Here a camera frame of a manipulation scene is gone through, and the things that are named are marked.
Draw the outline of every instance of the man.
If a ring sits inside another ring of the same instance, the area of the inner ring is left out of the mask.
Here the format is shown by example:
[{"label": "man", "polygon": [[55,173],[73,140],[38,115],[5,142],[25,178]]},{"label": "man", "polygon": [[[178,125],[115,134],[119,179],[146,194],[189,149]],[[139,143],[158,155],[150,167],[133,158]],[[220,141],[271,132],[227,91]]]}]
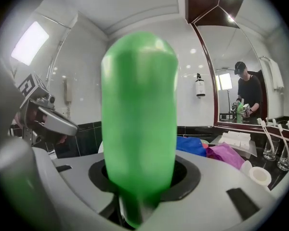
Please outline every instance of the man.
[{"label": "man", "polygon": [[250,120],[261,117],[262,90],[258,78],[250,75],[244,62],[237,62],[235,65],[235,74],[240,76],[238,81],[238,98],[236,103],[242,102],[250,105],[250,110],[241,113],[243,117],[250,117]]}]

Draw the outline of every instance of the black shirt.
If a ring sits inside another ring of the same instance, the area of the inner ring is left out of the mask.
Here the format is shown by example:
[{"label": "black shirt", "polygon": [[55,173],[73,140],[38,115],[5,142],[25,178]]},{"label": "black shirt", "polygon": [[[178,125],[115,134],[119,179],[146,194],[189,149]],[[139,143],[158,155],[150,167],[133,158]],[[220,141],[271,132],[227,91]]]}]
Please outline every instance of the black shirt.
[{"label": "black shirt", "polygon": [[262,90],[261,84],[255,75],[250,76],[248,81],[239,79],[237,94],[244,98],[244,104],[249,104],[253,107],[255,103],[259,104],[259,109],[252,113],[250,116],[260,117],[261,116],[261,104],[262,104]]}]

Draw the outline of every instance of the glass cup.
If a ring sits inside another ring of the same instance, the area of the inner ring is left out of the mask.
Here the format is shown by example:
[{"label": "glass cup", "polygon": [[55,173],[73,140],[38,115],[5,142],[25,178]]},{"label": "glass cup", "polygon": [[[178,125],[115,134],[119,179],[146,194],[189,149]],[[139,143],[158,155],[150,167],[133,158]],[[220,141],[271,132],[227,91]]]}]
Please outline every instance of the glass cup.
[{"label": "glass cup", "polygon": [[277,163],[277,167],[283,171],[289,170],[289,160],[288,160],[288,152],[286,147],[284,146],[283,152],[281,154],[281,157]]},{"label": "glass cup", "polygon": [[277,152],[277,149],[279,146],[280,139],[277,137],[271,137],[271,138],[272,138],[272,144],[274,146],[274,153],[271,150],[271,144],[270,144],[269,140],[267,140],[266,145],[265,145],[265,150],[263,152],[263,157],[266,160],[275,161],[275,155],[276,155],[276,152]]}]

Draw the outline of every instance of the blue cloth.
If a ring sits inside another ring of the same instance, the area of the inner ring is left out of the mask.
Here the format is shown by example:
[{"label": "blue cloth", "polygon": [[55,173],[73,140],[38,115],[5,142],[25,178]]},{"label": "blue cloth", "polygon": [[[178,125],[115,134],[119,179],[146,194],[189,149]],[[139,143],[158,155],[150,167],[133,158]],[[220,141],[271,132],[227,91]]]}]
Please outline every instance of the blue cloth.
[{"label": "blue cloth", "polygon": [[177,136],[177,150],[199,156],[207,156],[207,151],[203,148],[200,139],[195,137],[184,138]]}]

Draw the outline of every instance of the wall-mounted dispenser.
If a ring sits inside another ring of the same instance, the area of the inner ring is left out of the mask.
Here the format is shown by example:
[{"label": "wall-mounted dispenser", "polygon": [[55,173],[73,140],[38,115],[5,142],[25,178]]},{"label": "wall-mounted dispenser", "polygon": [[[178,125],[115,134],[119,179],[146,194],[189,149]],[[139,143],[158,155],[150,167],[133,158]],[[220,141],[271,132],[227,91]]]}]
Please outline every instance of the wall-mounted dispenser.
[{"label": "wall-mounted dispenser", "polygon": [[195,81],[196,85],[196,96],[197,97],[204,97],[206,95],[205,88],[204,88],[204,80],[201,78],[201,75],[197,73],[197,80]]}]

